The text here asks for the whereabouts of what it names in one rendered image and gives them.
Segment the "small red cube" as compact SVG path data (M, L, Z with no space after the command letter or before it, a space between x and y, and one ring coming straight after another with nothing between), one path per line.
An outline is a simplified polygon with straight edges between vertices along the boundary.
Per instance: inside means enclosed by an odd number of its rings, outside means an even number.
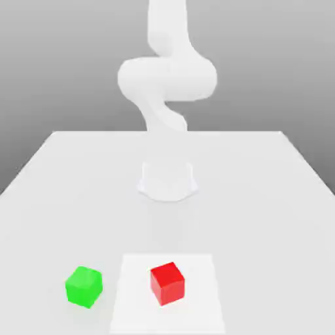
M175 263L169 262L150 270L150 288L164 306L185 297L185 278Z

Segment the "small green cube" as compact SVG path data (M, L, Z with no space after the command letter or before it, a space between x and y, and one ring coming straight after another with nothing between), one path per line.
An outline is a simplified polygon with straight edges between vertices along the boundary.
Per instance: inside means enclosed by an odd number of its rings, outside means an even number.
M90 309L103 291L101 272L78 266L65 281L65 291L70 303Z

